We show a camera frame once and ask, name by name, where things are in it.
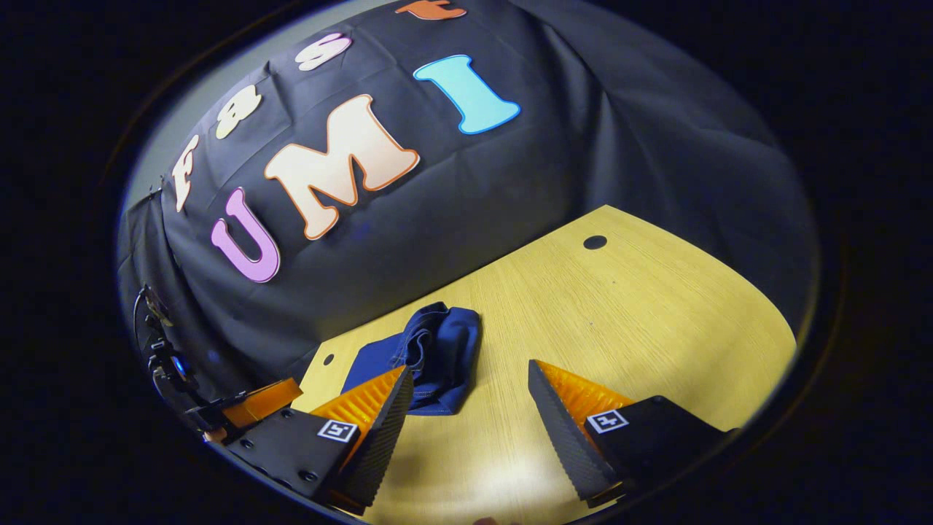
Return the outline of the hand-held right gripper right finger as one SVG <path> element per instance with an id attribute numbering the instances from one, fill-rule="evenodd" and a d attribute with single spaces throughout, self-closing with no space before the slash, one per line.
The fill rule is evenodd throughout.
<path id="1" fill-rule="evenodd" d="M 633 401 L 540 359 L 528 362 L 528 389 L 563 471 L 589 508 L 653 491 L 733 434 L 662 395 Z"/>

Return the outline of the blue denim jeans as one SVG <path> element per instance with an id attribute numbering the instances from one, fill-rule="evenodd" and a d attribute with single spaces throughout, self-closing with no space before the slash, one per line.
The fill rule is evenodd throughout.
<path id="1" fill-rule="evenodd" d="M 401 332 L 360 348 L 341 392 L 405 365 L 414 385 L 407 412 L 454 416 L 472 389 L 482 328 L 472 309 L 430 303 L 414 312 Z"/>

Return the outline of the black backdrop cloth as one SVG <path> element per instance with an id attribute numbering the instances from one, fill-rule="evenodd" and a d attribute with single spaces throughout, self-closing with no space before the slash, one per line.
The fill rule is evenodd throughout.
<path id="1" fill-rule="evenodd" d="M 540 433 L 528 362 L 720 429 L 772 399 L 819 250 L 795 166 L 684 51 L 579 0 L 404 0 L 243 65 L 117 229 L 131 359 L 150 286 L 207 401 L 357 352 L 443 302 L 479 313 L 461 436 Z"/>

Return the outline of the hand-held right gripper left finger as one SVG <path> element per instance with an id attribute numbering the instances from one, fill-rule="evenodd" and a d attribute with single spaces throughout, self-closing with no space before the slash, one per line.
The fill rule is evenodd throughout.
<path id="1" fill-rule="evenodd" d="M 413 398 L 403 365 L 310 412 L 267 400 L 266 415 L 222 442 L 273 484 L 320 505 L 362 515 L 373 505 Z"/>

